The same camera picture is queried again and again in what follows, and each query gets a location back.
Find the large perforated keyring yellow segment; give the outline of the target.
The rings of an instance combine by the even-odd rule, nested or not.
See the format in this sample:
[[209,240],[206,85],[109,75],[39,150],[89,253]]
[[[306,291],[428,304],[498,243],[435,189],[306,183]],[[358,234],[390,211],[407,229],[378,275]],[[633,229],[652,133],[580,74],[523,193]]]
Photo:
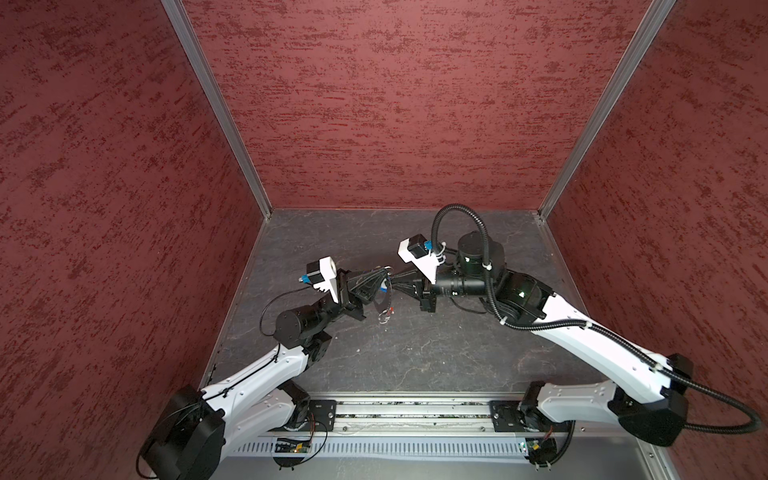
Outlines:
[[386,325],[394,314],[392,306],[392,286],[389,279],[385,279],[379,286],[379,289],[373,299],[373,305],[377,312],[377,319],[380,325]]

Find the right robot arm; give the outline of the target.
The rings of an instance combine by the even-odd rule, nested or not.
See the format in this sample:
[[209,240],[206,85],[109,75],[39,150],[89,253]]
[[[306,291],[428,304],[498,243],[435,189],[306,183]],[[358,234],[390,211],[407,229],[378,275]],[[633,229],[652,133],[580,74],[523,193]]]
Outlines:
[[687,360],[649,353],[651,361],[644,363],[645,349],[599,333],[599,323],[551,287],[508,269],[502,245],[484,244],[477,231],[460,238],[450,263],[431,247],[421,234],[401,241],[398,255],[408,267],[391,279],[423,310],[435,311],[440,297],[477,297],[488,313],[504,317],[505,327],[525,327],[604,375],[592,384],[532,383],[517,407],[521,425],[544,431],[572,421],[615,424],[647,443],[673,444],[686,424],[688,401],[684,385],[666,374],[690,374]]

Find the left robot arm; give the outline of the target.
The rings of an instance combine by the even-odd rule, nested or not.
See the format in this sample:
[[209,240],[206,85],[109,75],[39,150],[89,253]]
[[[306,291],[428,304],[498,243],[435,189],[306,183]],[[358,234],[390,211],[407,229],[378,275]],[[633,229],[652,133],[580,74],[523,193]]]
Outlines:
[[201,390],[187,385],[168,401],[137,453],[142,479],[208,479],[221,461],[253,437],[286,427],[312,427],[310,397],[294,379],[325,354],[327,327],[364,308],[391,287],[390,270],[342,270],[315,303],[281,312],[275,347],[226,379]]

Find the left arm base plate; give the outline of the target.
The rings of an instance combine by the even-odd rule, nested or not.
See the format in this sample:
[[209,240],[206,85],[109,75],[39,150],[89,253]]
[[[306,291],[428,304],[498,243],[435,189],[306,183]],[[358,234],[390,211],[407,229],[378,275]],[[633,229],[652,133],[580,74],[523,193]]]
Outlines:
[[299,431],[309,432],[311,425],[319,422],[321,423],[319,427],[321,433],[325,430],[332,432],[335,425],[337,406],[338,402],[333,399],[311,399],[308,404],[305,422]]

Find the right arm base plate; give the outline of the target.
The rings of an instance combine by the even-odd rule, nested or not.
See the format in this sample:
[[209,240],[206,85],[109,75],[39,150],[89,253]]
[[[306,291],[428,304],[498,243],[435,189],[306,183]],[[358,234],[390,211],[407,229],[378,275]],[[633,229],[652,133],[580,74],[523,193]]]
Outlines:
[[489,402],[490,419],[496,433],[526,431],[519,404],[519,400],[492,400]]

